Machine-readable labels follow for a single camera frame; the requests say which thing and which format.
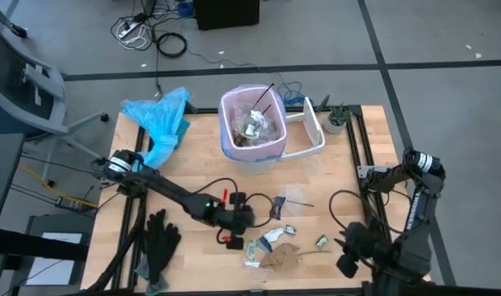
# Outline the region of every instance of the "floor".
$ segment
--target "floor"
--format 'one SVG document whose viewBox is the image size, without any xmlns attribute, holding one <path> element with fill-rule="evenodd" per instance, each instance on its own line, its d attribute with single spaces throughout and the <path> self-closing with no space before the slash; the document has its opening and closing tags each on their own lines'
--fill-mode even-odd
<svg viewBox="0 0 501 296">
<path fill-rule="evenodd" d="M 154 98 L 155 49 L 125 50 L 109 33 L 120 16 L 132 14 L 132 4 L 0 0 L 30 34 L 20 40 L 5 30 L 6 37 L 67 74 L 68 121 L 100 110 L 116 118 L 124 99 Z M 183 32 L 189 49 L 210 60 L 280 71 L 285 81 L 302 82 L 315 103 L 330 95 L 332 103 L 383 105 L 397 152 L 412 143 L 438 156 L 448 172 L 437 208 L 443 241 L 435 235 L 432 242 L 438 255 L 433 280 L 452 284 L 451 269 L 458 285 L 501 288 L 501 0 L 269 0 L 261 2 L 259 25 L 199 31 L 186 20 L 160 28 Z M 242 84 L 281 83 L 277 74 L 241 74 L 240 67 L 221 64 L 224 69 L 191 54 L 160 58 L 160 82 L 164 91 L 190 89 L 197 107 L 216 107 Z M 113 129 L 113 123 L 96 123 L 78 136 L 105 155 Z M 54 159 L 79 168 L 91 161 L 65 146 Z M 22 164 L 41 169 L 29 160 Z M 83 196 L 95 184 L 62 168 L 53 176 L 72 195 Z M 15 183 L 41 190 L 22 173 Z M 97 196 L 93 190 L 88 198 Z M 0 227 L 23 231 L 30 215 L 52 213 L 65 211 L 11 192 Z M 11 276 L 4 274 L 0 295 Z M 21 295 L 76 290 L 24 287 Z"/>
</svg>

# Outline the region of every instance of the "black glove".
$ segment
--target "black glove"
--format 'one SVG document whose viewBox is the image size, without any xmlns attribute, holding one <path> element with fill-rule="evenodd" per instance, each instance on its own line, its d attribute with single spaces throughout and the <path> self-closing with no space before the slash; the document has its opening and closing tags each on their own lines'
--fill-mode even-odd
<svg viewBox="0 0 501 296">
<path fill-rule="evenodd" d="M 150 283 L 159 281 L 160 272 L 167 267 L 181 240 L 179 230 L 173 224 L 164 226 L 166 210 L 151 214 L 147 222 L 146 255 L 150 269 Z"/>
</svg>

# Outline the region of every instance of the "small plant pot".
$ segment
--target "small plant pot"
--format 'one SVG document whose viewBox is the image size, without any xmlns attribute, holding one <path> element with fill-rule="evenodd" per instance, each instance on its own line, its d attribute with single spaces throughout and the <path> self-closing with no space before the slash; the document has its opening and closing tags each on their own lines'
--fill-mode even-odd
<svg viewBox="0 0 501 296">
<path fill-rule="evenodd" d="M 346 124 L 340 125 L 340 126 L 335 126 L 331 123 L 328 117 L 325 117 L 322 122 L 323 129 L 325 132 L 328 132 L 330 134 L 339 134 L 343 129 L 346 127 Z"/>
</svg>

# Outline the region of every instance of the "yellow cable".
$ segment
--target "yellow cable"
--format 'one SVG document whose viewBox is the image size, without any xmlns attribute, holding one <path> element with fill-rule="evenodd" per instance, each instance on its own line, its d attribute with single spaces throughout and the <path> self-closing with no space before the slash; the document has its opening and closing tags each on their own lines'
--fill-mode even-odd
<svg viewBox="0 0 501 296">
<path fill-rule="evenodd" d="M 90 203 L 90 202 L 88 202 L 88 201 L 84 201 L 84 200 L 82 200 L 82 199 L 80 199 L 80 198 L 70 197 L 69 195 L 67 195 L 67 194 L 63 194 L 63 193 L 61 193 L 60 191 L 58 191 L 58 190 L 56 190 L 56 189 L 54 189 L 54 188 L 50 187 L 50 186 L 47 184 L 47 182 L 45 182 L 44 180 L 42 180 L 42 178 L 41 178 L 39 175 L 37 175 L 35 172 L 31 171 L 30 169 L 26 169 L 26 168 L 22 167 L 21 165 L 18 165 L 18 169 L 21 169 L 22 171 L 24 171 L 24 172 L 28 173 L 29 175 L 33 176 L 33 177 L 34 177 L 35 179 L 37 179 L 40 183 L 42 183 L 42 185 L 44 185 L 44 187 L 45 187 L 47 190 L 49 190 L 49 191 L 53 192 L 54 194 L 58 195 L 59 197 L 63 197 L 63 198 L 65 198 L 65 199 L 67 199 L 67 200 L 70 200 L 70 201 L 78 201 L 78 202 L 80 202 L 80 203 L 82 203 L 82 204 L 84 204 L 84 205 L 90 206 L 90 207 L 94 207 L 94 208 L 98 208 L 98 207 L 99 207 L 98 205 L 96 205 L 96 204 L 94 204 L 94 203 Z"/>
</svg>

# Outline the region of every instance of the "red clip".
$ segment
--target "red clip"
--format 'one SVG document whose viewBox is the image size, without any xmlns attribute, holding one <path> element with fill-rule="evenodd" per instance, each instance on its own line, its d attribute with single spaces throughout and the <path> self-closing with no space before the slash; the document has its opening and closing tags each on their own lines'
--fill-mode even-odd
<svg viewBox="0 0 501 296">
<path fill-rule="evenodd" d="M 228 190 L 225 189 L 225 193 L 223 194 L 223 199 L 221 201 L 222 204 L 225 204 L 226 203 L 226 197 L 228 196 Z"/>
</svg>

